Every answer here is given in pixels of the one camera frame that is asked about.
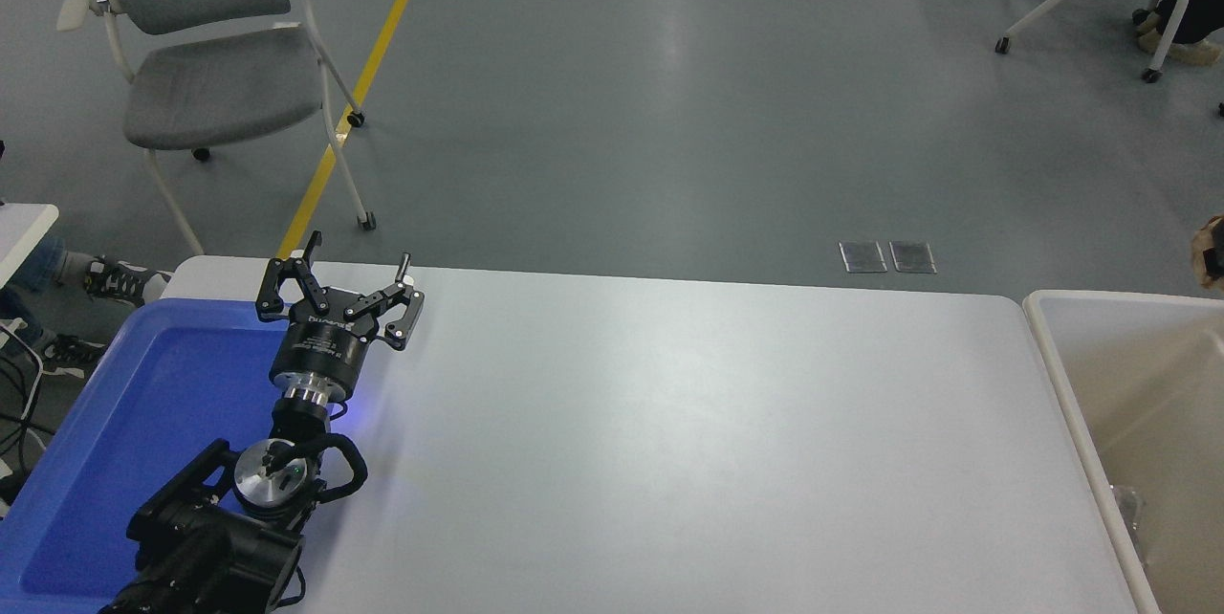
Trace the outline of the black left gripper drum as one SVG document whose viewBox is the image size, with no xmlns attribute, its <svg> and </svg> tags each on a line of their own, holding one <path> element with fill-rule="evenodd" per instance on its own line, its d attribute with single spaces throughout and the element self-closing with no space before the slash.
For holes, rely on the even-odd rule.
<svg viewBox="0 0 1224 614">
<path fill-rule="evenodd" d="M 377 320 L 370 316 L 344 320 L 316 316 L 310 305 L 294 306 L 289 327 L 271 366 L 271 382 L 282 391 L 319 384 L 332 402 L 345 402 L 355 391 Z"/>
</svg>

